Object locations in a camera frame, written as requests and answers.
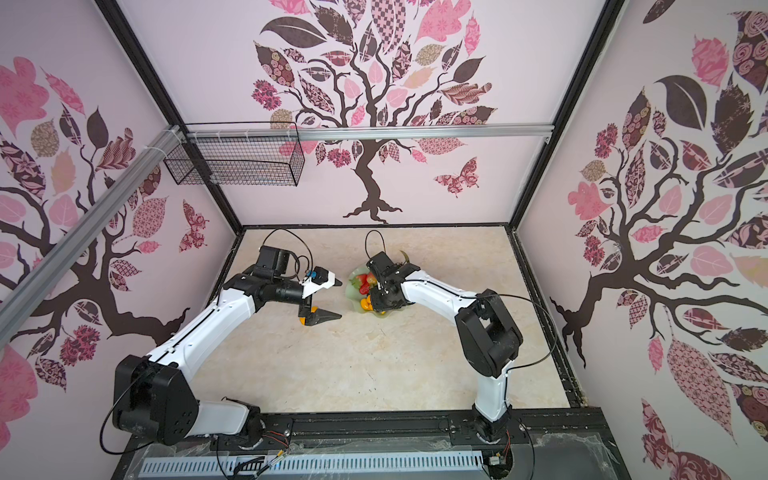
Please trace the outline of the light green wavy fruit bowl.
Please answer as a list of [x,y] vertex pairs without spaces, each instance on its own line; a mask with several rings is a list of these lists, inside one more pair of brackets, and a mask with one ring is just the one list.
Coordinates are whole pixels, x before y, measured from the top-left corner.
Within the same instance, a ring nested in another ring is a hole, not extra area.
[[349,300],[352,309],[356,313],[385,318],[389,315],[388,312],[378,312],[373,309],[370,292],[371,287],[375,283],[371,284],[369,282],[371,279],[369,274],[370,270],[366,266],[360,266],[353,270],[346,282],[345,297]]

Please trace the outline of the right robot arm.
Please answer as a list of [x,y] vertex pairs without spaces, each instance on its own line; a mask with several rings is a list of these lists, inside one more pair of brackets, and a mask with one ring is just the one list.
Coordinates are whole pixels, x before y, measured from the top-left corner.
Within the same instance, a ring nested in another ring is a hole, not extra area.
[[376,279],[369,292],[374,311],[420,305],[455,325],[463,355],[478,375],[472,407],[477,435],[487,443],[498,442],[510,422],[509,371],[523,343],[500,295],[451,286],[409,263],[381,267],[370,261],[367,267]]

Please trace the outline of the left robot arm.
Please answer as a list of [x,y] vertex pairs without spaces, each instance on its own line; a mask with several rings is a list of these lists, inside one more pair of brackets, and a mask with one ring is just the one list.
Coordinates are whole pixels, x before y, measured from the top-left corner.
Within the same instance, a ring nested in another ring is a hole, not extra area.
[[269,303],[297,306],[305,326],[339,319],[339,314],[315,307],[313,296],[341,286],[341,280],[320,266],[311,266],[304,277],[287,275],[294,256],[284,249],[261,248],[256,263],[225,282],[189,325],[146,355],[125,357],[115,371],[107,422],[165,446],[213,435],[247,447],[259,443],[266,432],[259,407],[232,399],[199,400],[190,383],[220,344]]

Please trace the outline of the aluminium rail back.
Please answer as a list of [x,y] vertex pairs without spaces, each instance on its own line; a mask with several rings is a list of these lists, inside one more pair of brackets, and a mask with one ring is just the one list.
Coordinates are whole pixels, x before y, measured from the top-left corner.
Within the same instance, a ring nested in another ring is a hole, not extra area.
[[534,123],[314,129],[203,129],[190,130],[186,137],[190,141],[197,142],[201,142],[204,139],[223,141],[230,138],[244,140],[275,138],[295,141],[411,140],[471,137],[549,137],[553,131],[554,126],[551,124]]

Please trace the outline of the aluminium rail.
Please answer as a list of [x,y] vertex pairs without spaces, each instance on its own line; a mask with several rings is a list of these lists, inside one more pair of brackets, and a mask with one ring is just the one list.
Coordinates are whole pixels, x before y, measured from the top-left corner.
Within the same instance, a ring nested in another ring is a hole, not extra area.
[[6,345],[130,195],[167,154],[180,146],[184,134],[177,125],[162,130],[138,155],[94,206],[45,255],[39,266],[16,287],[1,305],[1,344]]
[[201,142],[204,139],[223,141],[230,138],[244,140],[275,138],[295,141],[411,140],[471,137],[549,137],[553,131],[554,126],[551,124],[534,123],[314,129],[203,129],[190,130],[186,137],[190,141],[197,142]]

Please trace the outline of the black base frame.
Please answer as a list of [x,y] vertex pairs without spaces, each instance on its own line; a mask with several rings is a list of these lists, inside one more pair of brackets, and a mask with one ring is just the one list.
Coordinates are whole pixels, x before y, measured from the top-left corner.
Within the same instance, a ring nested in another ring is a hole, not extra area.
[[630,473],[598,408],[510,409],[506,435],[481,440],[472,410],[273,413],[266,432],[243,446],[230,437],[193,437],[168,447],[130,441],[112,473],[137,479],[146,458],[466,451],[482,454],[486,479],[627,479]]

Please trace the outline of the aluminium rail left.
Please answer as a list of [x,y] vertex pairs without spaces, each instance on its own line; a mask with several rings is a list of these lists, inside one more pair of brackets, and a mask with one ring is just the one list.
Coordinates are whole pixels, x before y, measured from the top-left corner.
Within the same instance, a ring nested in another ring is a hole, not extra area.
[[6,345],[130,195],[167,154],[180,146],[184,134],[177,125],[162,130],[138,155],[94,206],[45,255],[39,266],[16,287],[1,305],[1,344]]

